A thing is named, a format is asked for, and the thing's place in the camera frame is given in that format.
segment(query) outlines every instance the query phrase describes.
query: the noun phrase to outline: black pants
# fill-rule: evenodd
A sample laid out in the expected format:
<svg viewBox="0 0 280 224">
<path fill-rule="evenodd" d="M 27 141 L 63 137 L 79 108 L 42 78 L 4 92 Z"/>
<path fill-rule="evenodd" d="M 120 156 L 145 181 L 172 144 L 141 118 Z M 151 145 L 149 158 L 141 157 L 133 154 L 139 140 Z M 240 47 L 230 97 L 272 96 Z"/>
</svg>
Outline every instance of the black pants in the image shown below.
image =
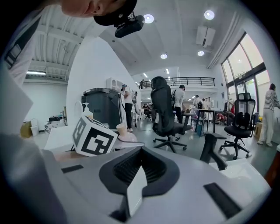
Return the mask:
<svg viewBox="0 0 280 224">
<path fill-rule="evenodd" d="M 132 118 L 131 118 L 131 109 L 132 109 L 132 103 L 125 103 L 125 107 L 126 107 L 126 123 L 127 123 L 127 127 L 130 129 L 131 128 L 131 122 L 132 122 Z"/>
<path fill-rule="evenodd" d="M 144 111 L 144 114 L 146 114 L 147 117 L 148 117 L 148 119 L 150 119 L 150 111 L 149 111 L 149 110 L 145 110 L 145 111 Z"/>
<path fill-rule="evenodd" d="M 178 121 L 180 124 L 183 124 L 183 116 L 182 116 L 182 109 L 181 107 L 175 107 L 176 110 L 176 116 L 178 118 Z"/>
</svg>

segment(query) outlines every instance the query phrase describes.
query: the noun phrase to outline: black camera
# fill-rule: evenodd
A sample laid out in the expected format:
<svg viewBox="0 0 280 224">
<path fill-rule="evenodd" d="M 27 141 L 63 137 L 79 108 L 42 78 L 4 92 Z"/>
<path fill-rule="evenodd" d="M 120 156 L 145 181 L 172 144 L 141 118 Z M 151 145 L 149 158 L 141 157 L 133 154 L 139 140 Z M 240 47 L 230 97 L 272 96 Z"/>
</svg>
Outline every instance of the black camera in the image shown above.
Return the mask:
<svg viewBox="0 0 280 224">
<path fill-rule="evenodd" d="M 131 18 L 127 18 L 127 20 L 125 20 L 122 24 L 114 25 L 115 27 L 117 27 L 115 37 L 122 38 L 124 36 L 127 36 L 128 34 L 141 30 L 144 26 L 144 22 L 144 16 L 134 16 L 134 13 L 132 13 Z"/>
</svg>

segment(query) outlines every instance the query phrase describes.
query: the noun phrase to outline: air conditioner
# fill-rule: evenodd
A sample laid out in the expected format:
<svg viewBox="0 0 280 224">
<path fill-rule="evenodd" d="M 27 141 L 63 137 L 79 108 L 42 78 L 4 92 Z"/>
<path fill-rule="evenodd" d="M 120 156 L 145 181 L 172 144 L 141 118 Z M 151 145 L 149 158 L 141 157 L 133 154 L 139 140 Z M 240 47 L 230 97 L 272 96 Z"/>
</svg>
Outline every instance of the air conditioner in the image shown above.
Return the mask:
<svg viewBox="0 0 280 224">
<path fill-rule="evenodd" d="M 197 29 L 196 43 L 204 48 L 211 46 L 216 30 L 206 26 L 199 26 Z"/>
</svg>

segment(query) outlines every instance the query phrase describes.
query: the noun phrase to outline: black cap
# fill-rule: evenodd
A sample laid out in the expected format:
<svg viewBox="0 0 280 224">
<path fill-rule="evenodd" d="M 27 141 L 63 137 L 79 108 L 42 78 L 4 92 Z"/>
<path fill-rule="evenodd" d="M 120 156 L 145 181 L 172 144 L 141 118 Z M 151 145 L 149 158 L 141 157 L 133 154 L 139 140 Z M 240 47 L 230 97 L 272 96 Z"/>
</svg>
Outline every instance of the black cap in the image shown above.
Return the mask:
<svg viewBox="0 0 280 224">
<path fill-rule="evenodd" d="M 126 0 L 124 5 L 117 11 L 112 12 L 105 16 L 94 16 L 95 22 L 102 26 L 118 25 L 127 19 L 127 17 L 133 12 L 136 6 L 137 0 Z"/>
</svg>

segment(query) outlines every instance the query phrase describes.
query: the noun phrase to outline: recessed light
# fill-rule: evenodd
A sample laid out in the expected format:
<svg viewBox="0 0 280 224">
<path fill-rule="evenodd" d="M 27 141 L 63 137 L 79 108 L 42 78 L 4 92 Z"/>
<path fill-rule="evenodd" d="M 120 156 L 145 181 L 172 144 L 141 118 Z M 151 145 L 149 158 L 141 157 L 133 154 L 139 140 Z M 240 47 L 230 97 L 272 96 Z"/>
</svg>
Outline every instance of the recessed light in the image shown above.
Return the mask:
<svg viewBox="0 0 280 224">
<path fill-rule="evenodd" d="M 26 74 L 28 74 L 28 75 L 46 75 L 45 72 L 32 72 L 32 71 L 27 71 Z"/>
<path fill-rule="evenodd" d="M 162 54 L 161 55 L 161 59 L 166 59 L 167 58 L 167 54 Z"/>
<path fill-rule="evenodd" d="M 215 13 L 212 12 L 211 10 L 207 10 L 205 13 L 204 13 L 204 17 L 208 20 L 212 20 L 214 19 L 215 17 Z"/>
<path fill-rule="evenodd" d="M 197 53 L 197 55 L 198 55 L 198 56 L 203 56 L 203 55 L 204 55 L 204 51 L 199 51 L 199 52 Z"/>
<path fill-rule="evenodd" d="M 154 17 L 150 14 L 144 15 L 145 23 L 152 23 L 154 21 Z"/>
</svg>

